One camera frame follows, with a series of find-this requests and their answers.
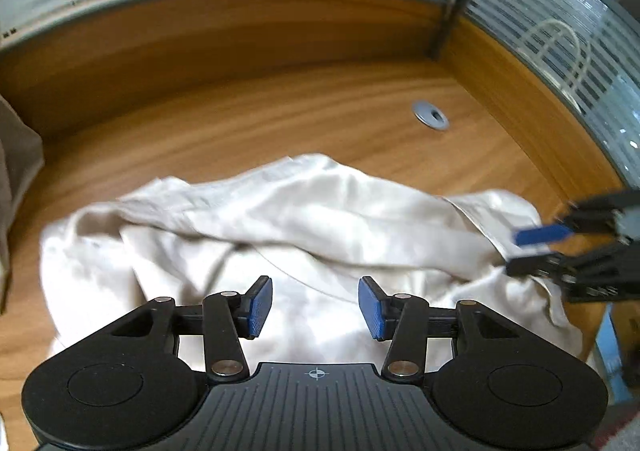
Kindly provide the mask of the beige garment pile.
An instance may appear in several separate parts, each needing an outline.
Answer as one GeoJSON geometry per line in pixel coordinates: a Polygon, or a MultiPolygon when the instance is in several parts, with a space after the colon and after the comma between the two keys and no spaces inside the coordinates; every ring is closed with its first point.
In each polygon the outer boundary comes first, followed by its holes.
{"type": "Polygon", "coordinates": [[[4,310],[11,275],[9,233],[27,190],[43,167],[44,157],[41,137],[4,98],[0,106],[0,135],[1,310],[4,310]]]}

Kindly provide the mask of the beige satin shirt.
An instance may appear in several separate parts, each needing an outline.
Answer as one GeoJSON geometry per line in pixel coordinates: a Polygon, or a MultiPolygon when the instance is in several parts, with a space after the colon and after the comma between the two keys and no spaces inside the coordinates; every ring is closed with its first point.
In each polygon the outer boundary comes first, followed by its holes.
{"type": "Polygon", "coordinates": [[[250,364],[369,362],[357,305],[370,275],[435,307],[475,299],[573,356],[584,350],[559,288],[510,278],[516,230],[536,208],[504,190],[448,198],[376,178],[322,154],[285,158],[218,182],[156,179],[44,229],[40,275],[59,353],[150,299],[197,305],[262,275],[273,304],[250,364]]]}

